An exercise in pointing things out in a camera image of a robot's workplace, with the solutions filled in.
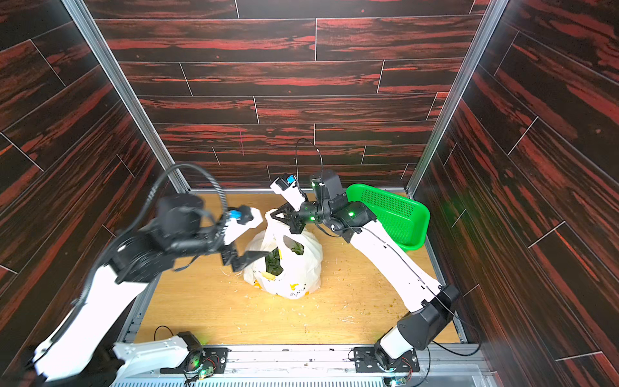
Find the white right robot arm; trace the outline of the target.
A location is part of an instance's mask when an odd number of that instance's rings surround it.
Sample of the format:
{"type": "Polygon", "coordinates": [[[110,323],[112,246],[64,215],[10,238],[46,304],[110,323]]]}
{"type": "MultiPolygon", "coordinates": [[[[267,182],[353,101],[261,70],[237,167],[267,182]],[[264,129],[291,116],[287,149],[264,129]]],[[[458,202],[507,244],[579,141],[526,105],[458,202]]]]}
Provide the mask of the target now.
{"type": "Polygon", "coordinates": [[[280,175],[270,185],[286,203],[272,214],[285,230],[299,235],[306,224],[324,225],[369,258],[395,288],[408,312],[374,345],[384,370],[395,367],[408,351],[423,350],[452,321],[460,292],[441,285],[415,264],[391,238],[376,211],[351,198],[332,170],[310,179],[315,199],[309,200],[293,175],[280,175]]]}

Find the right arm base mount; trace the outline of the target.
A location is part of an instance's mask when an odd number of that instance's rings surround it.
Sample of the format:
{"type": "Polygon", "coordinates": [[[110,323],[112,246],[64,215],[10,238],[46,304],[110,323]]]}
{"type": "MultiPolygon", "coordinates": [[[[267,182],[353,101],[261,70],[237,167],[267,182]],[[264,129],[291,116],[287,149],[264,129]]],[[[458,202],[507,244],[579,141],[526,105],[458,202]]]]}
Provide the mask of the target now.
{"type": "Polygon", "coordinates": [[[417,353],[414,348],[404,352],[398,358],[392,358],[379,343],[373,346],[357,346],[348,353],[348,360],[355,366],[357,373],[383,372],[385,386],[407,386],[414,373],[420,371],[417,353]]]}

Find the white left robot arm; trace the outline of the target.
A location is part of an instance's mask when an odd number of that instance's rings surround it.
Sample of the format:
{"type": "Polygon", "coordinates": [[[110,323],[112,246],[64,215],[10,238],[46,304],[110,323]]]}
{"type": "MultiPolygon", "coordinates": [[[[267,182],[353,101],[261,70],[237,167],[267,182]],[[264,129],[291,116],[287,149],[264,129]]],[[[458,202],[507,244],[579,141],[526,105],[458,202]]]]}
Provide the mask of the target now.
{"type": "Polygon", "coordinates": [[[42,386],[110,386],[124,377],[158,369],[197,372],[201,345],[189,332],[142,344],[101,341],[127,306],[179,258],[219,254],[239,272],[263,252],[239,255],[235,241],[263,222],[249,206],[223,207],[211,218],[204,202],[190,193],[161,198],[156,217],[140,229],[129,227],[114,239],[88,273],[81,297],[62,324],[34,351],[36,383],[42,386]]]}

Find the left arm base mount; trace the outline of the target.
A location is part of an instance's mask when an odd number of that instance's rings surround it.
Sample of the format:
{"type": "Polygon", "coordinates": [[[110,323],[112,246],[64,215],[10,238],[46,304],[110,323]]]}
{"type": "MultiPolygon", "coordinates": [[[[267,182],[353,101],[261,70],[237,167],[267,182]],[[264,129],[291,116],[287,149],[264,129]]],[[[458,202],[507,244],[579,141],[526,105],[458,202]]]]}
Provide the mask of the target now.
{"type": "Polygon", "coordinates": [[[180,332],[177,337],[187,345],[189,354],[177,367],[160,369],[161,374],[183,376],[184,386],[195,386],[199,381],[225,372],[229,348],[204,347],[190,332],[180,332]]]}

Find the yellow pineapple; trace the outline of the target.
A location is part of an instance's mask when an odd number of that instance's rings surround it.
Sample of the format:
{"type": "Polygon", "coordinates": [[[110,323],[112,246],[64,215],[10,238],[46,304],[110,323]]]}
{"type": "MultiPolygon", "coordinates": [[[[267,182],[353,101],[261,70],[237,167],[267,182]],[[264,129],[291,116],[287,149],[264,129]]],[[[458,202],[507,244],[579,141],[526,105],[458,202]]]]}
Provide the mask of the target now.
{"type": "MultiPolygon", "coordinates": [[[[293,242],[291,250],[296,255],[301,256],[305,251],[305,247],[300,243],[293,242]]],[[[283,258],[281,257],[279,248],[274,248],[264,259],[266,272],[269,275],[277,277],[283,273],[284,269],[281,265],[283,258]]]]}

